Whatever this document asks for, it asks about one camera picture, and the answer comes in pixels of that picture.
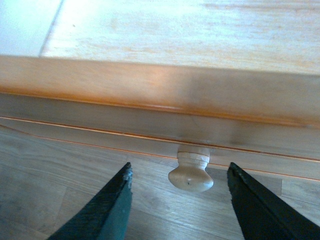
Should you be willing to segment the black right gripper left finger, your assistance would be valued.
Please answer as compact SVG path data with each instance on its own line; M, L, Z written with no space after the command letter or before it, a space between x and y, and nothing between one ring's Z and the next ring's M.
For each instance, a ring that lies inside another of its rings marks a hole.
M127 162L50 240L123 240L132 206L133 169Z

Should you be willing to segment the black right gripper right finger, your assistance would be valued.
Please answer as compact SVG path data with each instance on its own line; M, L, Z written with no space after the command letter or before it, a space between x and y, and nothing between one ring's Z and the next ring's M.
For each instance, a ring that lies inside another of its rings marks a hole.
M231 202L246 240L318 240L320 227L231 162Z

